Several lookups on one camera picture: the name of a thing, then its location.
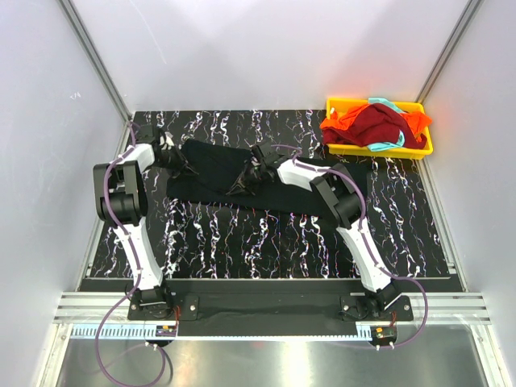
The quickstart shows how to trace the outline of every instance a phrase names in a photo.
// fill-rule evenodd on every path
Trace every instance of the gray floor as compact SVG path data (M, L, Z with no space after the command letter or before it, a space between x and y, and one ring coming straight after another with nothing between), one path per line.
M409 335L412 328L404 328ZM160 370L157 353L142 347L120 357L135 341L101 342L104 363L121 382L143 385ZM166 348L169 366L158 385L170 386L486 386L466 327L427 327L395 351L362 343L181 342ZM59 386L112 384L98 371L93 340L72 339Z

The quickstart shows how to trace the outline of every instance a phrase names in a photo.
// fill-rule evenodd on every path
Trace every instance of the white wall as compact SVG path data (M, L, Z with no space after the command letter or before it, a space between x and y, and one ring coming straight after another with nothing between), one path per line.
M412 101L466 0L74 0L130 110Z
M516 2L485 2L426 105L435 119L428 160L444 213L514 380L515 36Z
M123 124L55 0L0 2L0 58L0 374L28 386Z

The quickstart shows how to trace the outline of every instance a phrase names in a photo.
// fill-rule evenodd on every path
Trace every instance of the robotic arm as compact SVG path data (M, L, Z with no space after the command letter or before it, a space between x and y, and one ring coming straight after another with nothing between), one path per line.
M362 220L359 229L360 200L353 186L329 173L328 168L315 168L278 154L268 143L253 146L252 153L256 163L248 165L228 194L241 194L250 185L276 178L284 184L296 185L313 192L314 199L324 204L326 213L323 217L335 227L352 252L360 270L368 308L374 314L375 311L379 313L394 304L400 297L400 291L387 275L387 268L372 240L367 218ZM166 168L172 177L181 173L195 173L169 134L147 125L139 130L134 151L117 164L109 176L111 207L128 231L141 267L139 288L131 298L129 319L166 318L174 307L170 289L152 252L145 224L148 201L142 172L152 166ZM128 236L114 223L106 208L103 179L107 167L108 164L94 167L97 213L100 219L114 228L127 254L129 265L136 274L136 257L128 243ZM351 179L343 164L339 163L332 169Z

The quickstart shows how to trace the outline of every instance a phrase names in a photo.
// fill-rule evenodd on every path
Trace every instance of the black fabric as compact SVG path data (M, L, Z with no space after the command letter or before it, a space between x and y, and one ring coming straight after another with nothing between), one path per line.
M256 195L227 196L242 172L245 162L252 156L248 149L229 148L206 144L194 139L186 140L181 148L186 159L199 173L172 179L167 184L167 195L187 202L237 204L257 210L277 210L285 213L321 216L323 206L308 190L295 185L285 185L277 179L265 182ZM333 166L336 160L299 158L308 164ZM367 169L359 164L346 164L360 190L367 195Z

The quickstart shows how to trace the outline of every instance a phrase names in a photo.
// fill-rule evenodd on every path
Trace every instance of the dark red cloth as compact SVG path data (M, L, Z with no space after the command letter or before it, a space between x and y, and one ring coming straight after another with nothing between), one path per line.
M404 148L423 149L427 144L425 135L421 142L416 141L406 120L381 103L373 103L358 114L346 131L328 127L322 131L325 144L354 144L367 147L374 143L397 143L400 131L405 136Z

